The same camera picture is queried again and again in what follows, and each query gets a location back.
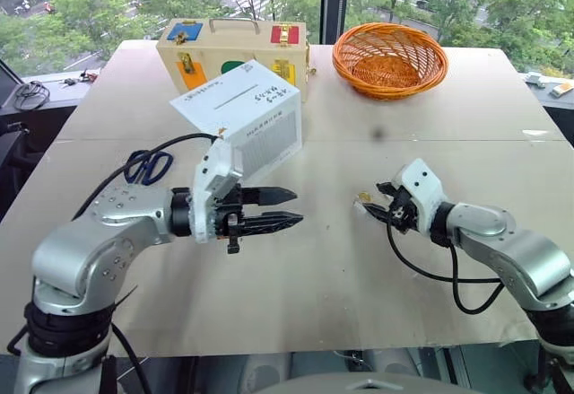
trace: white paper box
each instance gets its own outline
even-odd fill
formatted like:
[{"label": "white paper box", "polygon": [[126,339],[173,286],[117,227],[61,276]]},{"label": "white paper box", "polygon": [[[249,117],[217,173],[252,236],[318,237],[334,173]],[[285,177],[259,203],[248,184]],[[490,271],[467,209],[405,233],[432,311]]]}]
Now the white paper box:
[{"label": "white paper box", "polygon": [[171,101],[201,132],[243,154],[243,181],[257,183],[301,148],[300,91],[255,60]]}]

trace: table surface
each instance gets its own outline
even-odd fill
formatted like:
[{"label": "table surface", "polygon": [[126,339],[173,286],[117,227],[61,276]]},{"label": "table surface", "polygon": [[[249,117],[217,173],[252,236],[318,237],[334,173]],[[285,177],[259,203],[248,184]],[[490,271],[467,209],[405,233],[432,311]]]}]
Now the table surface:
[{"label": "table surface", "polygon": [[[313,46],[317,74],[302,108],[303,149],[259,183],[297,192],[282,208],[305,220],[245,238],[238,255],[227,255],[224,241],[191,238],[145,251],[123,291],[138,288],[114,317],[135,351],[218,355],[534,338],[507,292],[482,315],[461,313],[450,286],[403,267],[381,224],[352,204],[422,157],[453,201],[505,207],[573,256],[570,145],[499,50],[446,51],[441,85],[386,103],[355,93],[331,66],[331,48]],[[133,150],[194,131],[168,104],[177,95],[152,41],[126,41],[111,58],[0,224],[1,344],[23,323],[39,242]],[[190,186],[207,145],[170,148],[176,160],[160,185]],[[450,273],[447,250],[415,232],[397,241],[416,264]],[[460,254],[461,276],[491,275]],[[491,289],[463,285],[461,294],[474,307]],[[119,352],[117,344],[111,351]]]}]

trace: orange wicker basket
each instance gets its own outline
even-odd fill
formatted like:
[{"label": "orange wicker basket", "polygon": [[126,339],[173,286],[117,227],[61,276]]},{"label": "orange wicker basket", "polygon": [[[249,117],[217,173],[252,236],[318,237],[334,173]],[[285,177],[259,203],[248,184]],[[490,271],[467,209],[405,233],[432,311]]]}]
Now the orange wicker basket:
[{"label": "orange wicker basket", "polygon": [[399,100],[436,86],[447,75],[439,43],[422,31],[392,23],[367,23],[344,33],[333,65],[358,92]]}]

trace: scissors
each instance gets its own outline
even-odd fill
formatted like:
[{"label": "scissors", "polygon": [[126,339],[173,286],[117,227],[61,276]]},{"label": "scissors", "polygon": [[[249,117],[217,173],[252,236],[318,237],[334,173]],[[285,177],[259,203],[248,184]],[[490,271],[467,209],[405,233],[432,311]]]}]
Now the scissors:
[{"label": "scissors", "polygon": [[[136,150],[135,152],[132,152],[132,154],[129,155],[127,162],[133,161],[136,157],[141,156],[145,152],[145,150]],[[153,175],[153,171],[161,158],[165,158],[165,164],[159,172]],[[135,166],[125,170],[124,177],[126,178],[127,183],[138,183],[139,180],[140,184],[149,186],[165,176],[165,173],[168,172],[172,163],[173,156],[171,154],[166,152],[157,152],[151,156],[144,157],[141,162],[137,163],[135,165],[137,167],[135,172],[132,172],[132,169]]]}]

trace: wooden box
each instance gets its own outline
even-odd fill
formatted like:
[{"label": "wooden box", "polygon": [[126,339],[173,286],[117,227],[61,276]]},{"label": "wooden box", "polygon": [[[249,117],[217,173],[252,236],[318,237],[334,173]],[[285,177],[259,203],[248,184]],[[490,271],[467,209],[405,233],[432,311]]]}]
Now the wooden box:
[{"label": "wooden box", "polygon": [[180,93],[251,59],[297,86],[307,98],[309,45],[305,23],[249,19],[174,19],[157,44]]}]

